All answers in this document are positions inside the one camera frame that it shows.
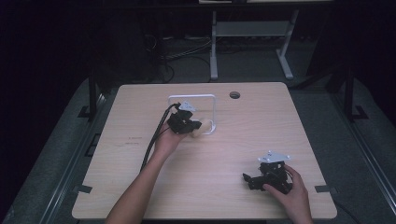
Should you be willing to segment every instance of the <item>light wood tabletop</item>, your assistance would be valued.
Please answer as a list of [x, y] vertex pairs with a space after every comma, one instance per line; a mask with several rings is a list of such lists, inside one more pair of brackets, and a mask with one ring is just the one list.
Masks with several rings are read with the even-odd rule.
[[[240, 93], [239, 99], [230, 92]], [[286, 164], [303, 177], [313, 218], [337, 212], [289, 91], [283, 83], [152, 84], [120, 87], [73, 208], [77, 219], [106, 218], [138, 175], [168, 96], [214, 94], [216, 130], [185, 138], [161, 170], [145, 218], [276, 219], [280, 204], [266, 191], [250, 190], [242, 173], [259, 176], [257, 158], [268, 150], [290, 155]], [[211, 104], [193, 101], [211, 119]]]

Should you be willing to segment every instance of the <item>person's right hand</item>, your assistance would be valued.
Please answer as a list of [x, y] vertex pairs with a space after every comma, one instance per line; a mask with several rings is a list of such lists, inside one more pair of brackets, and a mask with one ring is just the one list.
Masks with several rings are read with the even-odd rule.
[[312, 224], [311, 209], [309, 207], [308, 191], [300, 174], [285, 164], [285, 169], [293, 180], [292, 189], [283, 194], [274, 187], [264, 184], [262, 187], [270, 192], [285, 208], [286, 214], [294, 224]]

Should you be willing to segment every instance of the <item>forearm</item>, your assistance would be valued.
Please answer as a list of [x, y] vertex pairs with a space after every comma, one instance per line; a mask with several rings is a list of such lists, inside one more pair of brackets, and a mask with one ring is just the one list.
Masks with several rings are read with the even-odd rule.
[[122, 194], [107, 216], [106, 223], [140, 223], [167, 156], [154, 153], [142, 172]]

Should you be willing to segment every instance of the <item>dark background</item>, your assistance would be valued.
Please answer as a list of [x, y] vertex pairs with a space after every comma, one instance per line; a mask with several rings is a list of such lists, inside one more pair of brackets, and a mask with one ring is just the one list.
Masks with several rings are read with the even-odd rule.
[[[145, 51], [142, 36], [142, 31], [155, 33], [155, 17], [106, 9], [102, 3], [0, 3], [0, 218], [11, 206], [71, 96], [89, 74], [96, 75], [102, 91], [157, 77], [155, 56]], [[308, 8], [301, 11], [293, 34], [295, 40], [308, 36], [318, 40], [309, 76], [342, 61], [367, 86], [393, 124], [395, 11], [395, 4], [388, 1], [336, 1], [324, 29], [316, 21], [327, 15]], [[208, 35], [210, 13], [191, 13], [163, 15], [164, 33], [179, 38], [186, 33]]]

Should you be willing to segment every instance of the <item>white metal stand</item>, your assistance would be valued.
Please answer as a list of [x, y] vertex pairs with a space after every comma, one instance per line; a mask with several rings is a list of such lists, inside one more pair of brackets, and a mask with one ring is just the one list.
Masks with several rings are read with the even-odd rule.
[[210, 78], [217, 80], [219, 77], [216, 58], [216, 41], [218, 36], [285, 36], [285, 42], [281, 49], [276, 50], [276, 55], [285, 77], [287, 79], [293, 79], [293, 74], [290, 71], [285, 55], [298, 13], [298, 9], [294, 10], [289, 21], [217, 21], [216, 11], [214, 11], [212, 20], [212, 50], [210, 52]]

